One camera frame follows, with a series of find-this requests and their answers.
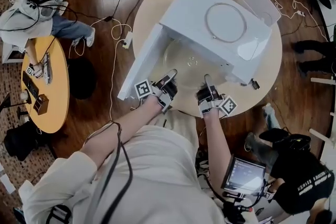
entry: black shirt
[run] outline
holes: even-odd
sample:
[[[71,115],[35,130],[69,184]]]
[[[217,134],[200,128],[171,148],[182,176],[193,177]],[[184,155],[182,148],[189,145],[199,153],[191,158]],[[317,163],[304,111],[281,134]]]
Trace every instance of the black shirt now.
[[[334,174],[310,152],[281,152],[271,176],[282,178],[274,200],[291,215],[309,211],[315,202],[328,198],[334,186]]]

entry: round table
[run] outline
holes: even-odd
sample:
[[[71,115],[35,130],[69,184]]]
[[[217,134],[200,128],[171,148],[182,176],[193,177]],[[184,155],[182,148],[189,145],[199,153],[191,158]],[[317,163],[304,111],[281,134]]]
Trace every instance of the round table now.
[[[53,36],[36,38],[35,48],[37,59],[40,60],[48,46],[53,40]],[[55,38],[48,52],[50,53],[50,63],[53,80],[46,85],[44,78],[36,79],[30,76],[34,84],[39,89],[39,94],[45,94],[49,99],[48,110],[45,114],[38,115],[34,110],[35,98],[30,94],[32,104],[26,104],[26,109],[35,125],[46,133],[56,133],[63,126],[69,108],[69,75],[67,61],[61,44]],[[21,88],[27,89],[22,81],[22,73],[29,65],[28,56],[25,55],[21,72]]]
[[[173,0],[144,0],[135,17],[133,27],[133,50],[135,57],[141,50],[153,26],[157,24]],[[219,93],[230,95],[238,104],[233,115],[247,111],[256,105],[273,86],[281,65],[282,43],[277,24],[272,26],[269,44],[264,51],[264,57],[255,73],[254,80],[260,89],[254,90],[251,85],[242,87],[238,83],[225,82],[217,85]],[[200,116],[195,91],[178,89],[172,107],[193,116]]]

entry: power strip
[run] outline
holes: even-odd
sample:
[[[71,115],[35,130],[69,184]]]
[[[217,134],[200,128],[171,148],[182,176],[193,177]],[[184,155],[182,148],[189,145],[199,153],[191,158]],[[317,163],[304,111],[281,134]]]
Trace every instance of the power strip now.
[[[129,49],[132,44],[132,40],[133,40],[133,33],[129,31],[125,37],[124,42],[122,43],[122,47],[124,49]]]

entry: person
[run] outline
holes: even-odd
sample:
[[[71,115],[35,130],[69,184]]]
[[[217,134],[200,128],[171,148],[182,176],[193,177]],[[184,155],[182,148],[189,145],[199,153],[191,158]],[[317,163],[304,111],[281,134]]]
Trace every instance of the person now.
[[[14,0],[14,5],[1,14],[0,37],[4,43],[26,50],[29,61],[33,65],[35,77],[42,77],[43,70],[40,62],[42,59],[38,60],[36,56],[34,38],[53,35],[57,38],[72,39],[72,46],[78,45],[81,39],[86,41],[88,47],[93,45],[95,28],[79,21],[68,20],[57,12],[49,19],[36,21],[20,11],[23,6],[29,6],[29,1]]]
[[[263,107],[269,130],[280,129],[275,111],[268,103]],[[310,212],[307,224],[329,224],[332,219],[325,204],[334,186],[334,174],[309,151],[275,151],[255,134],[249,133],[245,150],[252,151],[271,171],[275,182],[269,191],[275,193],[274,200],[288,214]]]
[[[299,41],[293,45],[296,53],[302,54],[305,50],[315,50],[321,53],[324,58],[315,61],[298,62],[300,74],[305,77],[308,71],[322,71],[334,74],[336,66],[336,46],[333,42],[319,42],[316,40]]]
[[[142,106],[115,121],[121,126],[121,141],[132,165],[133,180],[110,222],[104,223],[225,223],[221,210],[202,192],[198,183],[195,118],[179,111],[165,114],[161,111],[157,97],[149,95]],[[218,109],[204,114],[204,120],[209,179],[219,191],[231,154]],[[92,221],[86,216],[90,199],[78,201],[76,197],[83,192],[90,197],[94,195],[106,162],[109,158],[115,159],[117,132],[114,124],[89,139],[68,159],[55,160],[23,199],[26,222],[46,223],[52,207],[66,204],[72,212],[72,223],[102,223],[107,208],[129,178],[123,151],[111,179],[106,182]]]

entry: screen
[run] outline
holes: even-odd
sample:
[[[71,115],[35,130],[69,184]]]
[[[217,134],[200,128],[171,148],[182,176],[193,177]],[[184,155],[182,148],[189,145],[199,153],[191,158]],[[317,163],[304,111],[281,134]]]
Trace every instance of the screen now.
[[[234,159],[227,185],[259,192],[264,181],[265,168],[241,159]]]

